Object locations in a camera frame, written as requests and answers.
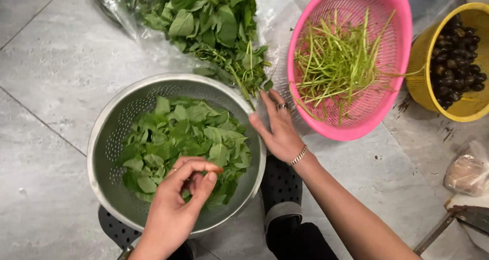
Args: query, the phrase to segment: yellow basket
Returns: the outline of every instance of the yellow basket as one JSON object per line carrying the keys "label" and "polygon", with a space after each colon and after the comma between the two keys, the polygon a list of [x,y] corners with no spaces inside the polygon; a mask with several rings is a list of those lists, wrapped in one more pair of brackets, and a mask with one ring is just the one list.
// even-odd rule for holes
{"label": "yellow basket", "polygon": [[448,111],[436,101],[430,81],[430,57],[436,38],[443,26],[455,14],[460,13],[464,26],[477,28],[477,35],[481,38],[477,53],[479,56],[474,64],[481,67],[481,71],[489,73],[489,6],[482,3],[469,3],[456,8],[445,19],[426,29],[414,42],[409,57],[407,74],[418,71],[419,73],[406,76],[407,88],[413,99],[428,110],[443,114],[445,117],[461,122],[480,119],[489,112],[489,86],[481,92],[468,92],[463,98],[451,106]]}

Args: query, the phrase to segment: bracelet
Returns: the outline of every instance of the bracelet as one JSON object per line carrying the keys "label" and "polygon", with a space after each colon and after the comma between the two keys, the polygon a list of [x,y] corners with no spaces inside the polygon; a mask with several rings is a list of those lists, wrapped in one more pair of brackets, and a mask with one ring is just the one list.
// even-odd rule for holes
{"label": "bracelet", "polygon": [[289,166],[293,166],[294,164],[298,163],[302,159],[302,157],[304,157],[306,152],[307,152],[307,145],[304,145],[304,148],[302,149],[301,153],[299,153],[299,156],[297,156],[292,162],[290,162]]}

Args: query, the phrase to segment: silver ring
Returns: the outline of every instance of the silver ring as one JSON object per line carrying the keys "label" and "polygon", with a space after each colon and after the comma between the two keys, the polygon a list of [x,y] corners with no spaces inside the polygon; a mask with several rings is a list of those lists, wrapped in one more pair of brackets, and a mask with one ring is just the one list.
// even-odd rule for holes
{"label": "silver ring", "polygon": [[277,105],[277,110],[280,109],[286,109],[287,111],[290,111],[290,106],[288,103],[280,103]]}

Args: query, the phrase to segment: metal colander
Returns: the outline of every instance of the metal colander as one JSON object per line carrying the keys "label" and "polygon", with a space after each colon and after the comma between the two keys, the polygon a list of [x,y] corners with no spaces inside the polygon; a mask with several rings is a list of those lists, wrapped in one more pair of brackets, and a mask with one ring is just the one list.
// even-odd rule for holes
{"label": "metal colander", "polygon": [[[87,150],[91,187],[102,206],[126,225],[142,231],[149,203],[139,200],[122,184],[125,168],[116,165],[122,141],[131,131],[134,117],[154,109],[156,95],[189,96],[229,110],[241,124],[249,125],[251,107],[233,89],[210,78],[193,74],[163,74],[136,82],[116,95],[102,110],[92,129]],[[252,162],[241,176],[236,193],[227,206],[204,209],[190,238],[201,236],[239,214],[256,195],[265,171],[266,148],[256,131],[245,135]]]}

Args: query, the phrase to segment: pink plastic colander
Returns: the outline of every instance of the pink plastic colander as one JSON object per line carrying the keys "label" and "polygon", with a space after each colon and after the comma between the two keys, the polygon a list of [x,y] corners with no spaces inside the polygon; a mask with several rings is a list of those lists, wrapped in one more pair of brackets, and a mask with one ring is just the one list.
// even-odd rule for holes
{"label": "pink plastic colander", "polygon": [[[407,0],[311,0],[295,26],[289,46],[287,75],[293,98],[300,100],[295,83],[300,82],[302,76],[295,69],[294,52],[297,47],[303,46],[298,43],[298,39],[306,34],[306,22],[310,20],[313,24],[317,23],[321,18],[326,19],[327,12],[333,14],[337,10],[338,22],[343,22],[349,17],[348,21],[356,25],[364,21],[367,7],[367,32],[370,41],[380,34],[392,12],[396,11],[382,36],[376,66],[386,73],[406,72],[412,39],[411,9]],[[383,76],[381,79],[389,80],[390,88],[387,85],[370,85],[352,101],[341,126],[338,125],[339,109],[331,100],[325,102],[328,115],[324,121],[311,118],[295,99],[294,103],[302,118],[316,132],[335,140],[354,140],[368,134],[382,121],[394,103],[403,80],[402,77],[389,76]],[[315,109],[312,103],[307,106],[315,116],[321,119],[324,117],[321,104]]]}

